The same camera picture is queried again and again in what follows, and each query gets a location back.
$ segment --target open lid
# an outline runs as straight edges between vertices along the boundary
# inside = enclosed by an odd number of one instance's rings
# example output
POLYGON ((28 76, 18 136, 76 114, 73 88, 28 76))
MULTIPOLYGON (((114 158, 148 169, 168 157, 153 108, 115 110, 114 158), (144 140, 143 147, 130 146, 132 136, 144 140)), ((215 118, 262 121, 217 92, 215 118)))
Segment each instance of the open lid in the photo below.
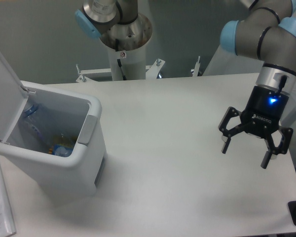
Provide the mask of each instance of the open lid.
POLYGON ((28 98, 28 92, 0 53, 0 140, 6 142, 28 98))

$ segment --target trash bin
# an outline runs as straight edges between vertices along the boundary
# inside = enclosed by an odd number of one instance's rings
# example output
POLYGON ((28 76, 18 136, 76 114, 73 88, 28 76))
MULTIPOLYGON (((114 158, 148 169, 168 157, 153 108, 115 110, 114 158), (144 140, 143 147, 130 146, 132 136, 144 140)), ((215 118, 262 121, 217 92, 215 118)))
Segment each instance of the trash bin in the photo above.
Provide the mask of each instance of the trash bin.
POLYGON ((0 155, 38 184, 93 195, 106 147, 100 125, 100 101, 84 94, 21 82, 0 53, 0 155), (57 129, 75 137, 73 152, 59 157, 42 152, 41 144, 20 125, 28 99, 43 104, 57 119, 57 129))

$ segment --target white table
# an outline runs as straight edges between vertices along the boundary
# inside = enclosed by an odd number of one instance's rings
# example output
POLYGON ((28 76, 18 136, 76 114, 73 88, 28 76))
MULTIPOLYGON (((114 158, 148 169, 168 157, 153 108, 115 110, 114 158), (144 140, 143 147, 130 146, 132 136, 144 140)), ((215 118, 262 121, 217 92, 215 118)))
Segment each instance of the white table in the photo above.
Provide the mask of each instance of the white table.
POLYGON ((103 106, 108 158, 94 197, 40 188, 1 165, 17 237, 222 237, 296 232, 290 154, 260 167, 262 139, 241 133, 226 155, 218 125, 243 110, 257 74, 59 84, 103 106))

